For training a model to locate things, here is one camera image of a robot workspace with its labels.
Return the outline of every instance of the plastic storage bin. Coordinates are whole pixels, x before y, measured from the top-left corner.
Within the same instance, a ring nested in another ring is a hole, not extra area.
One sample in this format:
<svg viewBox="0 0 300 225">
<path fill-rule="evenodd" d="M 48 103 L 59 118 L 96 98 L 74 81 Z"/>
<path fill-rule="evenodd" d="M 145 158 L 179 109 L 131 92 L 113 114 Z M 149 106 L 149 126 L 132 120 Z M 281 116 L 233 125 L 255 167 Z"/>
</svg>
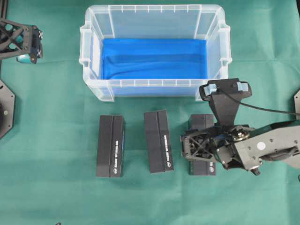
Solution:
<svg viewBox="0 0 300 225">
<path fill-rule="evenodd" d="M 92 6 L 86 11 L 80 32 L 83 80 L 101 101 L 133 96 L 192 96 L 200 101 L 200 85 L 228 78 L 232 61 L 230 27 L 218 5 Z M 106 38 L 206 40 L 207 79 L 103 80 L 101 56 Z"/>
</svg>

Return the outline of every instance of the table surface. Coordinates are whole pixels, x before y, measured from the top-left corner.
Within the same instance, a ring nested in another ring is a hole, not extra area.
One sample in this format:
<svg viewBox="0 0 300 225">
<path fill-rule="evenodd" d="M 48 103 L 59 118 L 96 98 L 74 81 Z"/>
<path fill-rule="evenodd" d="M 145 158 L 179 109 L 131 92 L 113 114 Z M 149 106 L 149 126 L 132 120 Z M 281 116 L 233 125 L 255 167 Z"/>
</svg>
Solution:
<svg viewBox="0 0 300 225">
<path fill-rule="evenodd" d="M 96 4 L 145 0 L 10 0 L 7 18 L 44 32 L 36 65 L 3 61 L 1 79 L 16 95 L 15 126 L 0 140 L 0 221 L 9 225 L 297 224 L 298 170 L 264 163 L 262 174 L 226 171 L 189 176 L 179 136 L 191 114 L 211 113 L 192 97 L 117 98 L 100 102 L 86 87 L 79 28 Z M 231 26 L 231 78 L 248 81 L 244 102 L 293 111 L 300 88 L 300 26 L 295 0 L 154 0 L 152 4 L 219 4 Z M 150 174 L 143 113 L 166 109 L 174 172 Z M 126 121 L 124 176 L 95 177 L 102 114 Z M 292 116 L 240 107 L 236 123 L 259 128 Z"/>
</svg>

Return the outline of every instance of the black rectangular block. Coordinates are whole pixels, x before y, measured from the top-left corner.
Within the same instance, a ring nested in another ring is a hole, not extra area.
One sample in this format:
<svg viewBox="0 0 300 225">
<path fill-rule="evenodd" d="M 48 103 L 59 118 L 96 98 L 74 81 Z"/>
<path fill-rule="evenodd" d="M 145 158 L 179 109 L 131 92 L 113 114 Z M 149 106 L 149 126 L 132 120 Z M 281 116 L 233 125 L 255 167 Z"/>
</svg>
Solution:
<svg viewBox="0 0 300 225">
<path fill-rule="evenodd" d="M 166 110 L 146 112 L 144 119 L 150 173 L 174 170 Z"/>
<path fill-rule="evenodd" d="M 124 146 L 122 116 L 100 116 L 97 177 L 121 177 Z"/>
<path fill-rule="evenodd" d="M 188 123 L 190 130 L 203 130 L 214 125 L 214 118 L 213 115 L 209 114 L 191 115 Z M 204 161 L 190 162 L 190 174 L 198 176 L 214 176 L 216 175 L 216 164 Z"/>
</svg>

